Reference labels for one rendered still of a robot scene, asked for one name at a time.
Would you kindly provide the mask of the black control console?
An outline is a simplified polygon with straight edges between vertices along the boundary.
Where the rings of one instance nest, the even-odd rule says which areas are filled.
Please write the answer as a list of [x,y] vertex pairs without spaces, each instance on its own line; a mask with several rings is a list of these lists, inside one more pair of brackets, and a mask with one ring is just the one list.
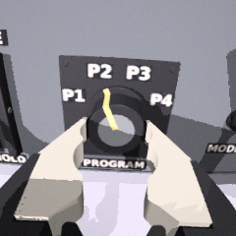
[[83,117],[78,170],[151,173],[149,120],[236,174],[236,0],[0,0],[0,164]]

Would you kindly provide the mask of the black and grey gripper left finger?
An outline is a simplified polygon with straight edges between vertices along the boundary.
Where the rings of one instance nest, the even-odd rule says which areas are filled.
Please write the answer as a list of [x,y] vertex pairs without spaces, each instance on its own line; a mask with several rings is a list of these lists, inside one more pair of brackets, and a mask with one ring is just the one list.
[[61,236],[66,221],[82,218],[85,198],[78,168],[88,138],[89,118],[84,117],[1,186],[0,236]]

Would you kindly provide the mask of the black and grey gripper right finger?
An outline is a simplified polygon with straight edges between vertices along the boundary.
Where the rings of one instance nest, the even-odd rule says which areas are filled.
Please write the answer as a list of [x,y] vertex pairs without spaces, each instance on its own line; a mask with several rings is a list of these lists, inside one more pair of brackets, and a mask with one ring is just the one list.
[[149,120],[143,142],[151,175],[144,219],[162,225],[166,236],[236,236],[236,209],[197,161]]

